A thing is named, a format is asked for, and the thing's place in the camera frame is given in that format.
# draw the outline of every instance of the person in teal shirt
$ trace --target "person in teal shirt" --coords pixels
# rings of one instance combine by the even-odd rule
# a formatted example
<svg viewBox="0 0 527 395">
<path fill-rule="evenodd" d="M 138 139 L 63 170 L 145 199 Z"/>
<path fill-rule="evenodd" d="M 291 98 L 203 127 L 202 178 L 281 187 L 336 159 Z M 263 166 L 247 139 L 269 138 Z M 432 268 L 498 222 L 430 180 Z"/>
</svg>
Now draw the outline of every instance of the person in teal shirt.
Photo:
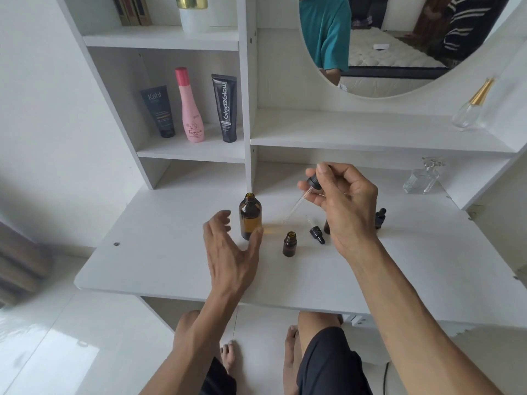
<svg viewBox="0 0 527 395">
<path fill-rule="evenodd" d="M 352 12 L 348 0 L 300 0 L 300 23 L 307 50 L 335 86 L 348 70 Z"/>
</svg>

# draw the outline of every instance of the red cap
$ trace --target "red cap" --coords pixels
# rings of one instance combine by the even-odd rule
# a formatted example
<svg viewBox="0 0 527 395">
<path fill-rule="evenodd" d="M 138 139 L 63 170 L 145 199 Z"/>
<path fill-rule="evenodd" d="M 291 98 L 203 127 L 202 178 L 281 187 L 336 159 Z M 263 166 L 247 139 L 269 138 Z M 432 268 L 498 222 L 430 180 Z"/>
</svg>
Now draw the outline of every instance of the red cap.
<svg viewBox="0 0 527 395">
<path fill-rule="evenodd" d="M 178 80 L 178 84 L 181 87 L 190 85 L 189 71 L 187 70 L 187 68 L 176 68 L 175 78 Z"/>
</svg>

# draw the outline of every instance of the black cable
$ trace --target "black cable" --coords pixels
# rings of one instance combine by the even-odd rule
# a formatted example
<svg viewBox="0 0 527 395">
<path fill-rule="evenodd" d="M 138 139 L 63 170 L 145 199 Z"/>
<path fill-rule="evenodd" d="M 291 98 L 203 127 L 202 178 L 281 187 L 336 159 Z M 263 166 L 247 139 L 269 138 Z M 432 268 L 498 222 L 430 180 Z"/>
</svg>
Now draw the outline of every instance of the black cable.
<svg viewBox="0 0 527 395">
<path fill-rule="evenodd" d="M 384 369 L 383 395 L 386 395 L 386 377 L 388 376 L 388 366 L 390 366 L 390 362 L 386 363 L 386 368 Z"/>
</svg>

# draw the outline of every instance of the gold cap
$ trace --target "gold cap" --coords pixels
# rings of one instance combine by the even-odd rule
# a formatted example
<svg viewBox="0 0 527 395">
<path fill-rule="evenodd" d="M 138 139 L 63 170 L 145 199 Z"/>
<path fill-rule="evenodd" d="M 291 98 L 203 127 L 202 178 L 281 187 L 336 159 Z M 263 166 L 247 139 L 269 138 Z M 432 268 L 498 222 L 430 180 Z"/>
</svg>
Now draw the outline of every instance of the gold cap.
<svg viewBox="0 0 527 395">
<path fill-rule="evenodd" d="M 181 9 L 207 9 L 207 0 L 176 0 Z"/>
<path fill-rule="evenodd" d="M 485 84 L 481 86 L 481 88 L 478 90 L 476 94 L 474 94 L 474 97 L 471 98 L 470 104 L 471 105 L 479 105 L 482 106 L 485 102 L 485 98 L 487 98 L 487 94 L 489 93 L 492 85 L 496 81 L 495 77 L 491 77 L 485 81 Z"/>
</svg>

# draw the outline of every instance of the person's left hand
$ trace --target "person's left hand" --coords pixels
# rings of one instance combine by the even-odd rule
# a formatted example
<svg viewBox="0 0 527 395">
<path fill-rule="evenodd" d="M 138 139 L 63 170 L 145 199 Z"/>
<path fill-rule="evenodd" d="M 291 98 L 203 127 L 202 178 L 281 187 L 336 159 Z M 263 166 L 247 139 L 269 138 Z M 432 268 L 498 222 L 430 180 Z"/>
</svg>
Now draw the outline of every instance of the person's left hand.
<svg viewBox="0 0 527 395">
<path fill-rule="evenodd" d="M 203 225 L 203 239 L 207 249 L 212 293 L 227 296 L 238 302 L 254 280 L 258 267 L 263 228 L 251 234 L 246 251 L 234 244 L 228 234 L 230 211 L 220 211 Z"/>
</svg>

